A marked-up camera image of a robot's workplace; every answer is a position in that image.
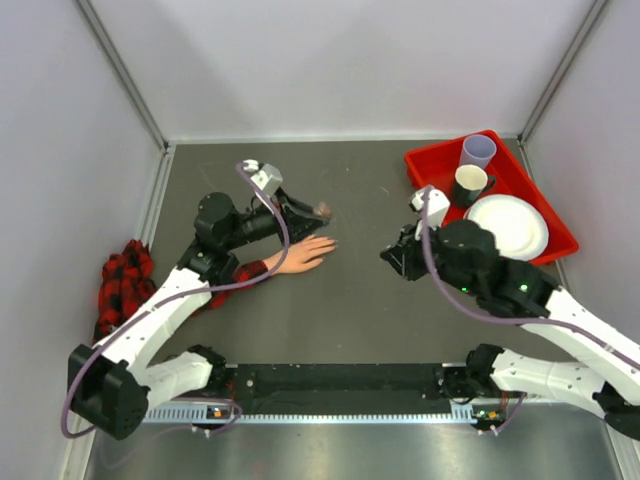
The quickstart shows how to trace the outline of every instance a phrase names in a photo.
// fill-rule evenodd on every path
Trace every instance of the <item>black cup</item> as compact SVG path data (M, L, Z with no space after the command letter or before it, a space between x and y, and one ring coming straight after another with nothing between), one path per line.
M456 207L467 208L480 195L488 192L496 185L496 177L476 165L463 165L456 169L451 203Z

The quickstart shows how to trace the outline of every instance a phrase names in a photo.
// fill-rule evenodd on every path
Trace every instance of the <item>red tray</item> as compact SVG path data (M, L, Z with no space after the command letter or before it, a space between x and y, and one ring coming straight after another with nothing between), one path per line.
M491 138L498 147L495 157L486 169L489 175L496 176L497 184L484 195L503 193L519 197L533 205L547 222L549 245L542 255L531 260L531 263L545 265L577 252L580 246L576 239L496 132L485 130L478 133ZM449 195L453 187L453 175L460 160L462 142L465 138L466 136L407 152L404 160L414 188L433 185ZM452 205L444 219L444 224L461 219L464 212L465 209Z

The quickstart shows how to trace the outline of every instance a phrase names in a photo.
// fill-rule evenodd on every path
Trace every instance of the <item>red checkered shirt sleeve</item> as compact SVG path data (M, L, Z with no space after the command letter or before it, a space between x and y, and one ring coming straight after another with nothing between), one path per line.
M246 282L248 280L254 279L262 275L263 273L266 273L267 270L268 270L267 266L264 264L264 262L260 260L255 262L245 263L235 271L235 273L233 274L233 281L235 283ZM256 285L257 284L254 283L253 285L250 285L248 287L236 288L235 290L227 290L225 292L216 293L206 305L204 305L200 310L198 310L198 312L202 310L210 310L213 308L218 308L224 302L226 302L227 299L234 292L237 292L238 290L248 290L250 288L253 288Z
M94 343L117 330L156 292L152 270L149 247L139 240L131 240L121 254L109 255L102 267Z

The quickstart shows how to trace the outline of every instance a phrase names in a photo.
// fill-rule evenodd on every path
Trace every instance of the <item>plastic cup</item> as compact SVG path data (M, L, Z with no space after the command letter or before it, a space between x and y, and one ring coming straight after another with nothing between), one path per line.
M459 165L476 165L484 170L497 151L498 147L489 137L469 135L462 142Z

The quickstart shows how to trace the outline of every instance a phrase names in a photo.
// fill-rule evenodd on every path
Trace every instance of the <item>mannequin hand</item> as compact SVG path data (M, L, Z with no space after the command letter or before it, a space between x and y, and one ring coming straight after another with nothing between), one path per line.
M287 258L275 273L302 273L317 267L323 262L323 255L332 252L336 248L335 240L329 237L316 237L311 235L303 241L291 245ZM282 252L264 260L264 264L271 270L280 260Z

